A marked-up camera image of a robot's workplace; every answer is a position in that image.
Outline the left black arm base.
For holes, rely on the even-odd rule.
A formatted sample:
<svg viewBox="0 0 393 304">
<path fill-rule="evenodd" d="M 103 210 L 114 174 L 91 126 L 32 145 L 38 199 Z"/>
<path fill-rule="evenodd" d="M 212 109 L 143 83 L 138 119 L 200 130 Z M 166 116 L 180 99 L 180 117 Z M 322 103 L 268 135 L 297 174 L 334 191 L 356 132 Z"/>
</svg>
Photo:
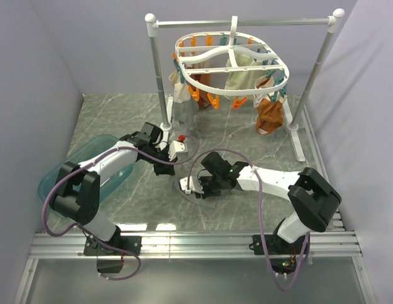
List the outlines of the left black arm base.
<svg viewBox="0 0 393 304">
<path fill-rule="evenodd" d="M 87 237 L 83 256 L 96 258 L 96 268 L 101 275 L 119 274 L 126 257 L 139 257 L 142 246 L 140 236 L 117 236 L 101 244 Z"/>
</svg>

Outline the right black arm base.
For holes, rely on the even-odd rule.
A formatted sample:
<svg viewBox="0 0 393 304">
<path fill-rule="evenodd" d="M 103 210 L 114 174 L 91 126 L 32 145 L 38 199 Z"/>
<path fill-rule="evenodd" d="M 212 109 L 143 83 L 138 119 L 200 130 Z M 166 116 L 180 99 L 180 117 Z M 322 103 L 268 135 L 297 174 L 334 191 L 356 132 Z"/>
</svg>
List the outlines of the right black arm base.
<svg viewBox="0 0 393 304">
<path fill-rule="evenodd" d="M 303 261 L 308 257 L 310 248 L 310 237 L 301 236 L 294 243 L 288 243 L 276 235 L 265 234 L 265 244 L 270 258 L 270 266 L 276 274 L 287 274 L 295 272 L 297 267 L 297 256 L 303 251 Z"/>
</svg>

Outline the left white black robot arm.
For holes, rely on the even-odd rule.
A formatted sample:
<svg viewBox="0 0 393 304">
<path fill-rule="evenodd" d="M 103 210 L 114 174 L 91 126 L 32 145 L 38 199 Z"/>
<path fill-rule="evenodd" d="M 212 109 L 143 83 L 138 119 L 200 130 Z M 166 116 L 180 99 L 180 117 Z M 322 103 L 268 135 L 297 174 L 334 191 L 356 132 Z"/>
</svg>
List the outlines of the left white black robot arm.
<svg viewBox="0 0 393 304">
<path fill-rule="evenodd" d="M 45 198 L 42 220 L 47 220 L 51 210 L 72 220 L 72 225 L 92 236 L 106 254 L 123 249 L 121 229 L 100 211 L 101 198 L 124 181 L 138 161 L 151 164 L 156 175 L 174 175 L 175 143 L 167 143 L 164 136 L 160 127 L 146 122 L 141 130 L 117 139 L 96 156 L 64 162 Z"/>
</svg>

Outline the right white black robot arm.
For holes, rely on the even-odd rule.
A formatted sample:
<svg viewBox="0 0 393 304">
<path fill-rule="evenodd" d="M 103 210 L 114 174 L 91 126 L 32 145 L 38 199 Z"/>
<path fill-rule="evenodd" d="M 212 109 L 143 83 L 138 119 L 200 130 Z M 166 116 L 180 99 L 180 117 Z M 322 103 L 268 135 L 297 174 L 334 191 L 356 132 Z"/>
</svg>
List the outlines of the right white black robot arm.
<svg viewBox="0 0 393 304">
<path fill-rule="evenodd" d="M 294 213 L 281 221 L 273 236 L 273 247 L 286 253 L 309 232 L 325 232 L 342 202 L 340 194 L 314 168 L 285 172 L 256 167 L 251 161 L 233 165 L 216 151 L 202 154 L 201 165 L 208 176 L 189 175 L 181 189 L 197 198 L 220 196 L 223 190 L 256 191 L 289 201 Z"/>
</svg>

